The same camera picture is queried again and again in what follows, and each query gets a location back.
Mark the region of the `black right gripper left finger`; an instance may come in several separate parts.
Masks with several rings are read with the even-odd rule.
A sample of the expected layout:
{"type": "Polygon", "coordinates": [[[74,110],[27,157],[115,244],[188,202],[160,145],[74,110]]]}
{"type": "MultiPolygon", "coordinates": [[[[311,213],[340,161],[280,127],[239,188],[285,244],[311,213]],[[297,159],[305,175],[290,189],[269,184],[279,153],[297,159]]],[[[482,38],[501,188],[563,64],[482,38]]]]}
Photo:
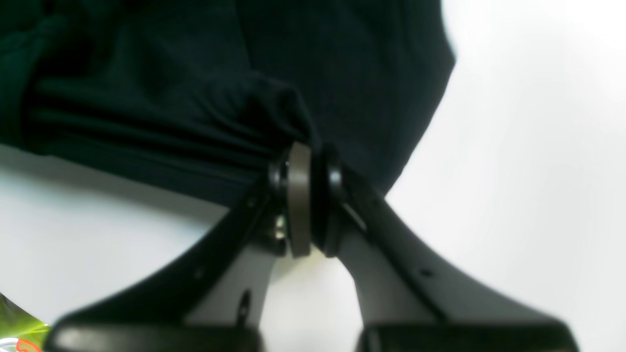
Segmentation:
{"type": "Polygon", "coordinates": [[[277,259],[311,253],[309,147],[271,162],[215,227],[140,283],[53,326],[46,352],[263,352],[259,331],[277,259]]]}

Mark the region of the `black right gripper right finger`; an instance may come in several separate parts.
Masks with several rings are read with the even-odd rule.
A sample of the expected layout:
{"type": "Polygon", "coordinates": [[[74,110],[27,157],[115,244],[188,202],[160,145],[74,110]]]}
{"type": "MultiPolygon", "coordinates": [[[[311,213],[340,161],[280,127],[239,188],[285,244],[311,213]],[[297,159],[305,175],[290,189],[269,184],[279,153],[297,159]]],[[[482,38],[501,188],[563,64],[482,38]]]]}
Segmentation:
{"type": "Polygon", "coordinates": [[[358,352],[577,352],[561,320],[459,270],[330,146],[313,156],[314,243],[354,280],[358,352]]]}

